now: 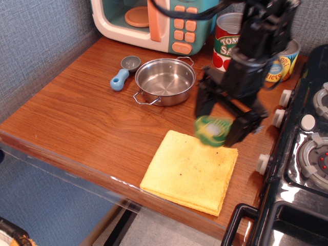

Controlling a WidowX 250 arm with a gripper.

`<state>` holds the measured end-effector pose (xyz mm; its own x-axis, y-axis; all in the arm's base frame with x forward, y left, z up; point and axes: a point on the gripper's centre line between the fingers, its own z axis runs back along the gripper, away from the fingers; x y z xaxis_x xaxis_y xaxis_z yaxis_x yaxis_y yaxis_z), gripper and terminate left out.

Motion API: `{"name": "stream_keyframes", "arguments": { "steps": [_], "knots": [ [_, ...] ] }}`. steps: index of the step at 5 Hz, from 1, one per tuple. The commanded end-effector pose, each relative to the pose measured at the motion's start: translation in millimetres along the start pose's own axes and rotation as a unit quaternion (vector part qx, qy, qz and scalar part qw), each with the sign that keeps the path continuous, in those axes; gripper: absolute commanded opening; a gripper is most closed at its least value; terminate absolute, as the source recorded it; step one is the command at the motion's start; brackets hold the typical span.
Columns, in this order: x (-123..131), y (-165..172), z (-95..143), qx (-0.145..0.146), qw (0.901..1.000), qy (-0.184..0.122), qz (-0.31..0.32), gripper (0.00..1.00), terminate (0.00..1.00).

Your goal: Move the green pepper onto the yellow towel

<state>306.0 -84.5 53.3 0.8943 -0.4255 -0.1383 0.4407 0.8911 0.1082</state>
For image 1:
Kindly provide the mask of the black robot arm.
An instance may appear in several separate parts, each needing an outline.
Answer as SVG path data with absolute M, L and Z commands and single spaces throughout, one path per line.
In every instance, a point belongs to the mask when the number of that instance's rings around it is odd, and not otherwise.
M 291 41 L 299 1 L 246 1 L 241 33 L 226 72 L 204 67 L 198 84 L 195 136 L 231 147 L 261 129 L 267 109 L 257 97 L 277 55 Z

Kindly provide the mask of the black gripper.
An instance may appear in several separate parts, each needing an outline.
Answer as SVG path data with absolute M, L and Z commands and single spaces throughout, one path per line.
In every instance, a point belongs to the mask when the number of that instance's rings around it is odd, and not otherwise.
M 248 134 L 261 128 L 261 122 L 269 113 L 257 94 L 269 71 L 269 53 L 262 50 L 246 55 L 245 51 L 233 50 L 225 73 L 209 66 L 203 67 L 203 78 L 198 84 L 195 117 L 210 115 L 220 99 L 236 99 L 250 108 L 236 117 L 226 136 L 224 146 L 232 147 L 243 141 Z

